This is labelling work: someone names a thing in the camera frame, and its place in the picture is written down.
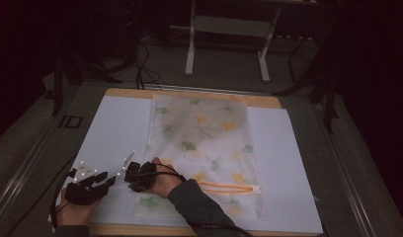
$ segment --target metal frame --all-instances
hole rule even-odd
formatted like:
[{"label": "metal frame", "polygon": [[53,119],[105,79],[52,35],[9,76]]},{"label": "metal frame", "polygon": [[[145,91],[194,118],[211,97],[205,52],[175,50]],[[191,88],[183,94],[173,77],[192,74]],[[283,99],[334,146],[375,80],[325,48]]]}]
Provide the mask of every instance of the metal frame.
[{"label": "metal frame", "polygon": [[5,187],[4,192],[0,196],[0,225],[4,217],[8,214],[8,211],[16,200],[18,194],[20,193],[30,174],[32,173],[35,165],[37,164],[45,143],[50,138],[52,132],[62,121],[63,115],[68,110],[68,107],[73,101],[78,90],[79,87],[72,87],[72,89],[70,89],[67,93],[69,94],[69,99],[65,100],[64,104],[60,104],[60,108],[58,108],[58,113],[55,116],[49,115],[49,120],[45,128],[41,132],[35,145],[32,147],[29,154],[26,156],[26,159],[20,165],[18,171],[13,175],[13,177]]},{"label": "metal frame", "polygon": [[364,208],[362,199],[356,189],[356,186],[352,180],[352,177],[349,173],[349,170],[345,163],[345,158],[341,155],[341,152],[337,145],[335,144],[334,139],[328,133],[328,130],[325,124],[322,122],[321,111],[319,105],[313,106],[311,104],[312,111],[315,114],[316,120],[321,127],[323,133],[325,133],[325,137],[327,138],[328,144],[331,147],[331,152],[333,153],[335,168],[340,177],[341,184],[346,192],[346,197],[349,200],[350,206],[352,208],[353,214],[355,215],[356,221],[358,223],[359,229],[362,232],[364,237],[375,237],[376,233],[374,232],[374,228],[370,223],[367,212]]},{"label": "metal frame", "polygon": [[[275,32],[276,24],[280,15],[281,8],[277,8],[273,20],[270,23],[266,23],[267,30],[263,30],[265,23],[264,22],[254,22],[254,21],[245,21],[245,20],[236,20],[236,19],[222,19],[222,18],[213,18],[213,17],[198,17],[196,15],[196,0],[192,1],[192,9],[191,9],[191,19],[190,19],[190,44],[189,51],[187,53],[187,63],[186,63],[186,76],[193,75],[193,69],[195,64],[195,34],[197,30],[203,32],[212,32],[212,33],[224,33],[224,34],[233,34],[233,35],[242,35],[242,36],[252,36],[252,37],[265,37],[265,43],[261,50],[258,51],[258,62],[261,70],[261,77],[263,82],[270,82],[270,74],[269,69],[266,62],[267,51],[269,50],[270,42],[273,38],[273,33]],[[217,21],[218,24],[222,26],[231,26],[231,22],[240,24],[245,24],[246,26],[253,26],[257,24],[259,27],[248,28],[246,31],[241,28],[241,32],[236,32],[235,29],[224,29],[222,32],[220,31],[218,26],[212,24],[213,21]],[[202,27],[202,22],[207,23],[205,27]]]}]

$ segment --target dark background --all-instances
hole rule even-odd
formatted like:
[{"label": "dark background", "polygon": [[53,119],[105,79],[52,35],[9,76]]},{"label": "dark background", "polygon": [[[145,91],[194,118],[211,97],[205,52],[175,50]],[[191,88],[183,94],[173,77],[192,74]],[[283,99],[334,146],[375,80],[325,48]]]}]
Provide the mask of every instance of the dark background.
[{"label": "dark background", "polygon": [[[119,31],[135,13],[121,9],[126,1],[110,1],[116,4],[106,8],[110,20],[95,26],[84,2],[0,1],[0,135],[45,93],[40,79],[53,71],[62,35],[90,60],[98,60],[99,51],[121,56]],[[144,2],[137,34],[149,29],[166,38],[170,24],[189,23],[190,1]],[[345,19],[333,39],[351,52],[337,91],[403,216],[403,0],[356,4],[362,9]]]}]

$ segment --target human hand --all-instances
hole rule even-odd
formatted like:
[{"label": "human hand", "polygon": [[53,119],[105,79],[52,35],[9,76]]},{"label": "human hand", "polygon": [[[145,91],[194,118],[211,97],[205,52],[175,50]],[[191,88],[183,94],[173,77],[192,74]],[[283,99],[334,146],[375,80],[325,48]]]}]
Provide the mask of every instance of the human hand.
[{"label": "human hand", "polygon": [[[152,160],[152,163],[154,164],[162,164],[161,160],[159,160],[158,157],[155,157]],[[165,166],[157,165],[156,166],[156,171],[157,172],[173,172],[172,170],[168,169]],[[178,185],[183,183],[178,177],[172,176],[172,175],[157,175],[156,176],[156,181],[155,184],[153,185],[152,188],[147,190],[148,193],[152,193],[155,195],[158,195],[162,198],[167,198],[168,194],[176,188]]]},{"label": "human hand", "polygon": [[100,199],[90,205],[76,205],[65,199],[66,188],[62,190],[60,205],[56,207],[57,226],[62,225],[88,225],[90,218],[100,203]]}]

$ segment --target table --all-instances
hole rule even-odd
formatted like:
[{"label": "table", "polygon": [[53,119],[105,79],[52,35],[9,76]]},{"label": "table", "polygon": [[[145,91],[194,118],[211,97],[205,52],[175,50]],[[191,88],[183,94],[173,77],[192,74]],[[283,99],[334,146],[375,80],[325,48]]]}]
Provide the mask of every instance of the table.
[{"label": "table", "polygon": [[272,20],[270,22],[250,21],[241,19],[230,19],[212,16],[202,16],[196,13],[196,0],[192,0],[191,20],[190,20],[190,43],[187,53],[187,62],[185,74],[193,75],[195,61],[195,34],[196,32],[220,33],[238,36],[264,38],[263,47],[257,52],[261,77],[263,82],[271,81],[269,70],[266,62],[267,51],[270,42],[274,36],[276,25],[280,16],[281,9],[290,5],[305,5],[312,7],[329,7],[337,8],[339,5],[317,3],[315,0],[258,0],[258,1],[238,1],[238,3],[258,3],[266,4],[271,9]]},{"label": "table", "polygon": [[[148,123],[145,123],[145,121],[147,118],[149,118],[149,116],[146,115],[144,109],[142,110],[140,108],[146,108],[147,105],[149,105],[150,108],[151,101],[148,99],[151,99],[154,94],[187,97],[210,97],[215,99],[245,102],[248,106],[248,113],[251,113],[251,115],[253,115],[252,113],[258,115],[250,119],[250,123],[253,122],[254,124],[264,121],[269,122],[268,120],[265,120],[265,118],[269,119],[268,113],[270,112],[278,112],[278,114],[283,115],[281,113],[282,110],[275,110],[279,109],[281,105],[279,100],[273,97],[110,89],[107,91],[106,96],[96,113],[73,167],[76,167],[80,161],[85,161],[91,166],[100,163],[100,167],[96,168],[101,171],[103,171],[103,169],[110,170],[111,167],[114,166],[113,163],[117,162],[117,159],[115,159],[116,156],[119,155],[118,158],[121,158],[124,155],[128,155],[128,152],[130,152],[130,148],[132,147],[143,147],[144,149],[146,140],[142,139],[141,134],[142,132],[147,133],[146,127]],[[138,122],[130,122],[129,116],[133,116],[133,119]],[[283,124],[275,124],[270,126],[274,126],[275,128],[282,127],[282,129],[284,127]],[[121,134],[123,130],[133,132],[123,136]],[[267,128],[257,126],[253,127],[252,132],[259,134],[261,133],[261,130],[268,131]],[[273,200],[271,206],[273,207],[272,211],[274,215],[272,215],[270,223],[263,223],[263,225],[267,224],[276,226],[277,231],[250,232],[257,236],[315,236],[321,233],[322,229],[316,206],[314,205],[313,196],[307,182],[306,174],[304,173],[304,168],[300,160],[300,155],[298,150],[296,150],[297,147],[295,147],[296,149],[286,150],[285,152],[288,152],[288,154],[279,153],[277,151],[277,147],[287,145],[287,140],[292,140],[295,142],[294,135],[291,131],[291,134],[282,137],[281,141],[273,139],[272,144],[269,144],[268,142],[263,142],[263,144],[261,144],[261,141],[267,140],[270,137],[273,136],[267,132],[260,136],[253,135],[254,144],[259,147],[259,150],[262,150],[260,146],[264,146],[266,148],[272,147],[272,149],[276,149],[274,153],[276,153],[277,156],[285,157],[284,159],[276,159],[272,158],[274,155],[264,154],[264,152],[259,152],[262,154],[257,155],[258,159],[263,160],[263,162],[265,162],[263,157],[264,155],[267,155],[266,157],[270,157],[270,161],[277,161],[275,165],[270,167],[270,171],[265,171],[264,167],[266,166],[262,165],[263,170],[260,174],[260,178],[262,175],[275,174],[275,176],[271,177],[270,181],[270,184],[275,184],[275,186],[272,189],[269,189],[269,193],[267,193],[271,194],[268,197],[271,197]],[[148,220],[139,220],[129,217],[132,216],[132,206],[121,206],[119,203],[130,203],[130,205],[133,205],[132,198],[130,197],[131,191],[125,185],[115,184],[113,187],[111,187],[109,194],[103,199],[102,203],[99,205],[99,208],[96,210],[95,215],[93,216],[92,222],[98,222],[98,224],[91,224],[91,234],[168,236],[195,235],[189,227],[184,227],[187,226],[184,221],[183,224],[180,224],[182,227],[175,227],[174,225],[176,225],[177,222],[174,221],[168,223],[171,226],[155,226],[156,224],[143,225],[144,223],[147,223]],[[119,223],[118,220],[114,220],[116,218],[120,219],[122,223]],[[255,225],[260,221],[253,220],[252,222]],[[241,224],[245,223],[236,222],[236,224],[241,226]]]}]

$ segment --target cable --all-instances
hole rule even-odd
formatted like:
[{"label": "cable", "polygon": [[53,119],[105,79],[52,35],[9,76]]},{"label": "cable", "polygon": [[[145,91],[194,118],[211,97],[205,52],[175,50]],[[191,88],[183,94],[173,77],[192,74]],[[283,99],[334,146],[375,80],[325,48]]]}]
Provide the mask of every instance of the cable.
[{"label": "cable", "polygon": [[66,178],[68,178],[69,176],[73,177],[75,172],[76,172],[76,170],[71,170],[68,173],[66,173],[62,178],[60,178],[59,183],[57,184],[57,187],[54,190],[53,199],[50,204],[50,219],[51,219],[51,225],[53,226],[54,229],[56,229],[56,227],[57,227],[56,215],[57,215],[58,211],[56,211],[56,206],[55,206],[57,197],[59,197],[59,193],[62,190],[62,187],[63,187],[63,184],[65,183]]},{"label": "cable", "polygon": [[178,174],[178,172],[177,172],[176,170],[174,170],[173,168],[171,168],[171,167],[169,167],[169,166],[167,166],[167,165],[164,165],[164,164],[158,164],[158,163],[153,163],[153,164],[155,164],[155,165],[159,165],[159,166],[163,166],[163,167],[166,167],[166,168],[168,168],[168,169],[170,169],[170,170],[172,170],[172,171],[174,171],[175,173],[177,173],[177,174]]},{"label": "cable", "polygon": [[[190,32],[190,30],[183,30],[183,31],[180,32],[180,33],[177,33],[177,34],[175,34],[175,35],[173,35],[173,36],[168,37],[168,40],[172,40],[172,39],[178,38],[178,37],[183,36],[183,35],[185,35],[186,33],[189,33],[189,32]],[[161,39],[157,39],[156,36],[155,36],[155,34],[150,34],[150,35],[148,35],[148,36],[146,36],[146,37],[143,37],[143,38],[141,38],[139,41],[145,42],[145,43],[150,43],[150,44],[161,44],[161,43],[164,42],[164,41],[161,40]]]},{"label": "cable", "polygon": [[242,229],[241,227],[238,227],[236,225],[225,225],[225,224],[199,224],[195,223],[192,221],[187,221],[190,226],[196,229],[206,229],[206,230],[217,230],[217,229],[225,229],[225,230],[233,230],[236,232],[239,232],[243,234],[244,236],[252,237],[250,233],[248,233],[246,230]]},{"label": "cable", "polygon": [[18,225],[24,221],[24,219],[30,214],[30,212],[36,207],[36,205],[40,202],[40,200],[43,198],[45,193],[50,189],[50,186],[53,184],[53,182],[56,180],[56,178],[60,175],[60,173],[63,171],[63,169],[74,159],[76,158],[76,155],[74,155],[72,158],[70,158],[64,165],[63,167],[57,172],[57,174],[53,177],[53,179],[50,181],[49,185],[44,189],[44,191],[41,193],[41,195],[38,197],[38,199],[33,203],[33,205],[27,210],[26,213],[13,225],[13,227],[10,229],[10,231],[7,233],[6,236],[10,236],[14,230],[18,227]]},{"label": "cable", "polygon": [[[136,82],[136,87],[137,87],[137,89],[138,89],[138,90],[140,89],[140,88],[139,88],[139,84],[141,85],[142,90],[144,90],[144,89],[145,89],[145,86],[144,86],[145,83],[151,83],[151,82],[153,82],[153,83],[155,83],[155,84],[158,86],[158,88],[162,91],[161,86],[157,83],[157,81],[161,79],[161,75],[160,75],[158,72],[155,72],[155,71],[150,70],[150,69],[148,69],[148,68],[145,67],[145,64],[146,64],[146,62],[147,62],[147,60],[148,60],[148,58],[149,58],[149,49],[147,48],[147,46],[145,46],[145,45],[142,44],[142,43],[139,43],[138,45],[141,46],[141,47],[143,47],[143,48],[145,49],[146,55],[145,55],[143,61],[140,61],[140,59],[139,59],[138,57],[136,57],[137,75],[136,75],[135,82]],[[151,78],[151,81],[144,82],[144,80],[143,80],[143,75],[142,75],[142,70],[144,70],[144,72],[146,73],[146,75]],[[157,74],[158,78],[154,79],[154,78],[152,77],[152,75],[150,75],[149,72],[152,72],[152,73]]]},{"label": "cable", "polygon": [[58,214],[62,209],[64,209],[67,205],[69,205],[70,204],[70,201],[67,203],[67,204],[65,204],[63,207],[61,207],[57,212],[56,212],[56,214]]},{"label": "cable", "polygon": [[327,229],[325,228],[325,225],[322,224],[322,230],[324,231],[325,237],[330,237],[330,234],[328,234]]},{"label": "cable", "polygon": [[178,173],[172,173],[172,172],[150,172],[150,173],[136,174],[136,175],[133,175],[133,176],[134,177],[140,177],[140,176],[150,176],[150,175],[171,175],[171,176],[178,177],[183,182],[186,180],[184,178],[184,176],[182,176],[182,175],[180,175]]}]

